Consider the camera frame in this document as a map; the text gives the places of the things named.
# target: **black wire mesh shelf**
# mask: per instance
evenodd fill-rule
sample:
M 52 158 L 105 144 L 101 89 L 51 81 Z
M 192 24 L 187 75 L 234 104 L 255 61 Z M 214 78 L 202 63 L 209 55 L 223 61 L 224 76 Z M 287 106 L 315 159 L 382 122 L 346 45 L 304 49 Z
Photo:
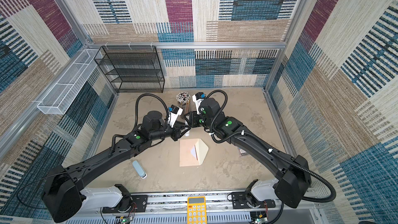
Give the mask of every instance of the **black wire mesh shelf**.
M 156 47 L 102 46 L 98 52 L 102 59 L 95 62 L 116 92 L 163 92 L 164 75 Z

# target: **bundle of pencils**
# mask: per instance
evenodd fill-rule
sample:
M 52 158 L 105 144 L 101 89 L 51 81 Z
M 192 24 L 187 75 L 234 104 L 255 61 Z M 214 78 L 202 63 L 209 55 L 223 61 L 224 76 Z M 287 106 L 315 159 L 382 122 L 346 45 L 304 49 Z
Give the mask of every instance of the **bundle of pencils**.
M 180 92 L 177 94 L 177 102 L 178 102 L 178 107 L 182 108 L 182 115 L 186 114 L 189 111 L 189 102 L 190 102 L 190 97 L 188 92 Z

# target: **patchwork wall panel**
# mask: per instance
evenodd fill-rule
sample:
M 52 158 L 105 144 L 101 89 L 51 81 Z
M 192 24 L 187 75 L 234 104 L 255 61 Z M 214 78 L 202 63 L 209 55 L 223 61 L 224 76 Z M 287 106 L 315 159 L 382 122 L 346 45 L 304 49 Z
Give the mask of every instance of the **patchwork wall panel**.
M 398 223 L 398 0 L 309 0 L 304 16 L 269 89 L 288 142 L 335 187 L 330 223 Z
M 279 42 L 298 1 L 66 0 L 94 42 Z
M 158 49 L 166 88 L 265 86 L 277 49 Z
M 96 68 L 65 115 L 39 114 L 0 161 L 1 223 L 51 220 L 47 210 L 23 206 L 15 192 L 45 177 L 54 166 L 67 167 L 87 159 L 113 98 L 107 79 Z M 27 187 L 19 197 L 28 205 L 45 207 L 40 199 L 43 185 Z
M 0 0 L 0 136 L 81 47 L 54 0 Z

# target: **light blue object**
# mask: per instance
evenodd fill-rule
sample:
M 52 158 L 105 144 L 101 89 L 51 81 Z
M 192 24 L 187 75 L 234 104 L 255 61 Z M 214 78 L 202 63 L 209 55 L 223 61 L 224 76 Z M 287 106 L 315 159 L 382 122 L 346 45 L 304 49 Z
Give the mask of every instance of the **light blue object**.
M 147 173 L 144 171 L 144 169 L 141 167 L 138 161 L 133 161 L 132 166 L 134 167 L 134 169 L 137 171 L 138 175 L 142 179 L 145 179 L 147 177 Z

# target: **mesh organizer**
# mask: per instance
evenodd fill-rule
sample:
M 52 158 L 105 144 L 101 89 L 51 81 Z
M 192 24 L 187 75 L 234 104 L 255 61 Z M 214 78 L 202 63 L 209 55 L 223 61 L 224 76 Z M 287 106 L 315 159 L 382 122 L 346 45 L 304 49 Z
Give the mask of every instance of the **mesh organizer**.
M 37 108 L 44 114 L 65 114 L 97 66 L 94 61 L 97 56 L 102 56 L 98 50 L 85 49 L 48 91 Z
M 164 75 L 156 47 L 102 46 L 95 62 L 118 93 L 162 93 Z

